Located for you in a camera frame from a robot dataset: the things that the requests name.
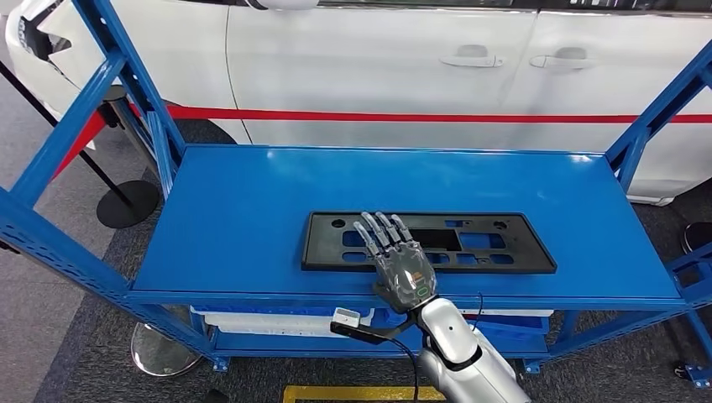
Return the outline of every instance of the car door handle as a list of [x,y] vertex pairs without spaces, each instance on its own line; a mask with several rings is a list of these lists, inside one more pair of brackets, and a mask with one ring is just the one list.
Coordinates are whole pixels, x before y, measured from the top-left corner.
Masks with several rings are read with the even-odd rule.
[[446,65],[478,68],[499,67],[505,63],[504,58],[490,55],[487,47],[481,44],[464,44],[458,48],[455,55],[443,56],[440,61]]
[[562,68],[569,70],[582,70],[594,66],[594,61],[591,59],[562,59],[549,55],[534,56],[529,59],[529,64],[540,69],[546,68]]
[[582,70],[595,65],[585,49],[577,47],[560,48],[553,55],[539,55],[529,59],[529,64],[540,69]]
[[440,58],[442,63],[446,65],[459,65],[462,67],[499,67],[504,65],[505,60],[497,56],[485,57],[462,57],[462,56],[443,56]]

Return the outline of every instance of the blue tabletop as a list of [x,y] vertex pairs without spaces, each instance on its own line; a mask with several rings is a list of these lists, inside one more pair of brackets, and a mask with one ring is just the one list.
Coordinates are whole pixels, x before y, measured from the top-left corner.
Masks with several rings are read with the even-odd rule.
[[305,272],[314,211],[519,212],[554,275],[439,274],[445,296],[679,298],[599,154],[191,146],[134,290],[372,295],[375,273]]

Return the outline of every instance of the yellow floor marking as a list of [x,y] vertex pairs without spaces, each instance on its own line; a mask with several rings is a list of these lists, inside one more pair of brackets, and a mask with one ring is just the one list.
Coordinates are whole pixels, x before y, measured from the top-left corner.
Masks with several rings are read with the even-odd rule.
[[[410,386],[295,386],[287,385],[282,403],[297,400],[394,401],[412,400]],[[418,390],[418,400],[445,400],[432,386]]]

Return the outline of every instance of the car window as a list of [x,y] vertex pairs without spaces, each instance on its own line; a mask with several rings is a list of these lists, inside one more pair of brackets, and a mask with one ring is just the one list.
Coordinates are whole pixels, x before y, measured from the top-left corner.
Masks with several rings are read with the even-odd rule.
[[549,0],[545,9],[712,12],[712,0]]
[[539,8],[544,0],[321,0],[320,6]]

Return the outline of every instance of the chrome stanchion base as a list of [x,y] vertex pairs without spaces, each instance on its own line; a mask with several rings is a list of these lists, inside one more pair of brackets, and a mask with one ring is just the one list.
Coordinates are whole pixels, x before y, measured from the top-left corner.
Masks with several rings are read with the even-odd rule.
[[[171,306],[168,309],[181,319],[190,321],[185,307]],[[137,323],[131,338],[131,358],[146,374],[168,377],[188,372],[200,362],[201,356],[166,338],[149,325]]]

